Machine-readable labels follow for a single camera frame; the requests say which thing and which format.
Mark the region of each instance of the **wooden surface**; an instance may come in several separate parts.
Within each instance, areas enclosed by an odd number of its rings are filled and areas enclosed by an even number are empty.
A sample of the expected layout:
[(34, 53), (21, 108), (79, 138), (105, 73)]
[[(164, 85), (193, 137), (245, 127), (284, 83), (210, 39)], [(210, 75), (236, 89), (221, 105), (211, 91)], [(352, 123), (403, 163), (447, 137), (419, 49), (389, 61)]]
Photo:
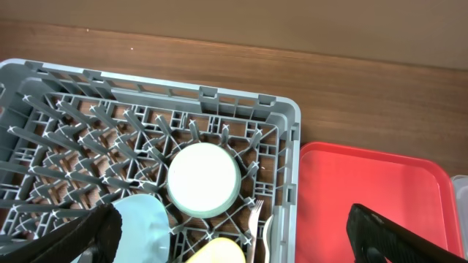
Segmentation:
[(301, 141), (430, 159), (468, 174), (468, 72), (0, 21), (0, 60), (27, 58), (286, 96)]
[(0, 18), (468, 69), (466, 0), (2, 0)]

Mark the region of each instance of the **fork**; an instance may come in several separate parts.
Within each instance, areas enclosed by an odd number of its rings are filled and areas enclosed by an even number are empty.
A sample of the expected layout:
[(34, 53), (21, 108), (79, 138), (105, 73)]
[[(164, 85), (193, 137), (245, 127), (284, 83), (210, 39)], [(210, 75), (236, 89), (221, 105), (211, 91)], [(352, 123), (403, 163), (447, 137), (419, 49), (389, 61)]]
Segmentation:
[(260, 216), (260, 211), (262, 210), (263, 200), (257, 200), (255, 206), (250, 212), (249, 217), (249, 230), (252, 237), (252, 244), (250, 245), (249, 252), (247, 254), (247, 263), (253, 263), (255, 258), (255, 246), (257, 245), (257, 228), (258, 228), (258, 218)]

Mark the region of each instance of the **utensil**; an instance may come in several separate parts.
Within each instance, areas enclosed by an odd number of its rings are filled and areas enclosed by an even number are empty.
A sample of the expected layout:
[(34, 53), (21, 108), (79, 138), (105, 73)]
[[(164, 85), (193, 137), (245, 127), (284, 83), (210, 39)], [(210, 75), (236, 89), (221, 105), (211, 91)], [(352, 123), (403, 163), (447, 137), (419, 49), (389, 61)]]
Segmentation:
[(260, 216), (260, 211), (262, 210), (263, 200), (257, 200), (255, 206), (250, 212), (249, 217), (249, 230), (252, 237), (252, 243), (250, 245), (247, 263), (253, 263), (255, 258), (255, 246), (257, 244), (257, 228), (258, 228), (258, 218)]
[(270, 239), (271, 239), (271, 223), (273, 222), (273, 215), (266, 221), (263, 227), (263, 246), (265, 247), (265, 263), (270, 263)]

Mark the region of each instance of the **white bowl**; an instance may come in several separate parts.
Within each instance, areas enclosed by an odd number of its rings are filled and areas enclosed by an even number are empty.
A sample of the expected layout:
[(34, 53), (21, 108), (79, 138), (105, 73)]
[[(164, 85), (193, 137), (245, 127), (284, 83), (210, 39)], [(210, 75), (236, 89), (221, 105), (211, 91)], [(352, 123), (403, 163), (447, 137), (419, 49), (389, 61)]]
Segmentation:
[(241, 171), (223, 148), (207, 142), (195, 143), (173, 159), (167, 189), (180, 211), (196, 218), (210, 218), (234, 203), (241, 189)]

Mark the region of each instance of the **red tray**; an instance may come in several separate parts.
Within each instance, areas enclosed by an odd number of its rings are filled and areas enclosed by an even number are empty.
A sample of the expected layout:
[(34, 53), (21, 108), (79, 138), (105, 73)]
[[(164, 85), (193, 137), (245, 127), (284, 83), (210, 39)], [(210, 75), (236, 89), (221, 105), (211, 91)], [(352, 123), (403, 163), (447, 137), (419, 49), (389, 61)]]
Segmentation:
[(463, 257), (453, 187), (438, 165), (312, 142), (301, 148), (296, 262), (354, 262), (346, 233), (353, 203)]

